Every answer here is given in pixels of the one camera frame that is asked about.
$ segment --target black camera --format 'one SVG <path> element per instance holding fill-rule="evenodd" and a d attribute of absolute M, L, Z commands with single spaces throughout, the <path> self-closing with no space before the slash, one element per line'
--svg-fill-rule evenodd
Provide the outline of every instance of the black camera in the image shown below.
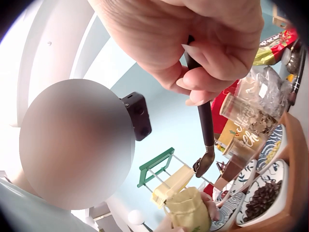
<path fill-rule="evenodd" d="M 152 131 L 144 96 L 140 93 L 133 92 L 124 98 L 120 98 L 120 100 L 131 117 L 135 140 L 142 141 Z"/>

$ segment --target light blue shirt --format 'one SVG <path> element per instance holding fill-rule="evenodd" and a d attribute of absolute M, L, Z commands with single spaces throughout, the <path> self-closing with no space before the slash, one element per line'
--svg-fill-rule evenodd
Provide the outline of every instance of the light blue shirt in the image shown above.
<path fill-rule="evenodd" d="M 49 205 L 1 178 L 0 206 L 17 232 L 96 232 L 70 211 Z"/>

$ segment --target black handle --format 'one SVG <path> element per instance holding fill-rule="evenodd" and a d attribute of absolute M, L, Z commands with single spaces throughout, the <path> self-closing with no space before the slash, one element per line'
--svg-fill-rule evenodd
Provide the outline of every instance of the black handle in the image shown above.
<path fill-rule="evenodd" d="M 188 44 L 191 43 L 192 41 L 194 41 L 194 38 L 192 36 L 189 36 Z M 185 52 L 184 57 L 186 59 L 189 70 L 202 67 L 191 56 L 189 56 L 188 53 Z M 198 108 L 198 113 L 200 115 L 204 144 L 205 146 L 208 146 L 208 147 L 213 146 L 214 145 L 214 126 L 213 126 L 213 121 L 212 121 L 210 102 L 200 105 L 197 108 Z"/>

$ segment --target blue and white bowl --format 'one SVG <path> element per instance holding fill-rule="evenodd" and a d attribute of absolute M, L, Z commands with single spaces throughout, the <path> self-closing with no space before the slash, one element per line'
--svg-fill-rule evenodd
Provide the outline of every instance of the blue and white bowl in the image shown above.
<path fill-rule="evenodd" d="M 236 217 L 236 224 L 241 227 L 250 226 L 256 224 L 258 222 L 264 221 L 268 218 L 271 218 L 278 213 L 280 213 L 285 205 L 287 198 L 287 190 L 288 190 L 288 178 L 289 178 L 289 166 L 284 160 L 277 160 L 274 162 L 269 169 L 267 169 L 262 175 L 257 177 L 251 187 L 249 188 L 245 200 L 242 203 L 241 209 Z M 253 220 L 244 222 L 244 219 L 247 217 L 246 205 L 252 200 L 254 192 L 259 188 L 266 185 L 266 183 L 270 183 L 275 181 L 278 183 L 282 181 L 279 194 L 271 207 L 264 212 L 262 215 L 254 218 Z"/>
<path fill-rule="evenodd" d="M 250 184 L 254 180 L 256 164 L 257 161 L 253 159 L 240 172 L 237 179 L 234 181 L 233 186 L 231 187 L 230 196 L 234 196 L 250 186 Z"/>
<path fill-rule="evenodd" d="M 273 156 L 271 161 L 266 164 L 265 162 L 267 160 L 267 155 L 272 151 L 272 149 L 275 147 L 275 143 L 278 141 L 281 141 L 281 143 L 276 154 Z M 264 171 L 266 171 L 278 159 L 279 155 L 282 153 L 287 144 L 286 128 L 284 125 L 280 124 L 275 128 L 275 130 L 271 133 L 268 140 L 266 141 L 266 144 L 263 147 L 257 160 L 256 172 L 262 174 Z"/>
<path fill-rule="evenodd" d="M 229 196 L 230 196 L 230 191 L 231 188 L 233 186 L 233 183 L 235 182 L 235 180 L 231 180 L 229 183 L 227 183 L 226 186 L 223 187 L 222 191 L 220 192 L 219 196 L 217 197 L 217 199 L 215 200 L 215 203 L 217 206 L 221 206 L 220 203 L 224 202 Z M 221 197 L 222 193 L 224 193 L 225 191 L 227 191 L 227 194 L 225 195 L 224 198 Z"/>
<path fill-rule="evenodd" d="M 219 209 L 220 218 L 218 221 L 212 221 L 210 231 L 226 231 L 234 223 L 244 198 L 242 192 L 230 197 Z"/>

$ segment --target metal spoon head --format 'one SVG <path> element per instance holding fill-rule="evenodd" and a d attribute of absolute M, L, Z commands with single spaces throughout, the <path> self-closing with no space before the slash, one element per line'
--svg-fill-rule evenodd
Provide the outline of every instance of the metal spoon head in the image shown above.
<path fill-rule="evenodd" d="M 212 163 L 214 162 L 214 147 L 207 147 L 207 151 L 202 158 L 199 158 L 195 164 L 193 165 L 193 169 L 195 171 L 195 176 L 200 178 L 202 175 L 207 172 Z"/>

